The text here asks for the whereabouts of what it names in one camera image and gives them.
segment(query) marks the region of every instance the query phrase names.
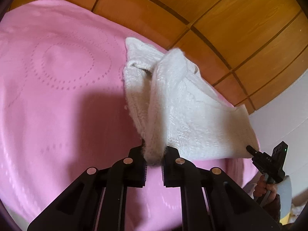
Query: pink bedspread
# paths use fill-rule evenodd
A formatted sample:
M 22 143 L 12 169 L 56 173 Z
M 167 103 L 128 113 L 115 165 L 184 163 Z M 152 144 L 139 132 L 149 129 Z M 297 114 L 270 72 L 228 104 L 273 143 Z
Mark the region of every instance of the pink bedspread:
M 0 23 L 0 198 L 32 221 L 89 166 L 103 169 L 141 139 L 125 102 L 128 36 L 139 34 L 63 0 L 38 0 Z M 218 166 L 240 186 L 250 160 L 195 161 Z M 128 189 L 126 230 L 181 224 L 179 188 L 149 167 L 143 189 Z

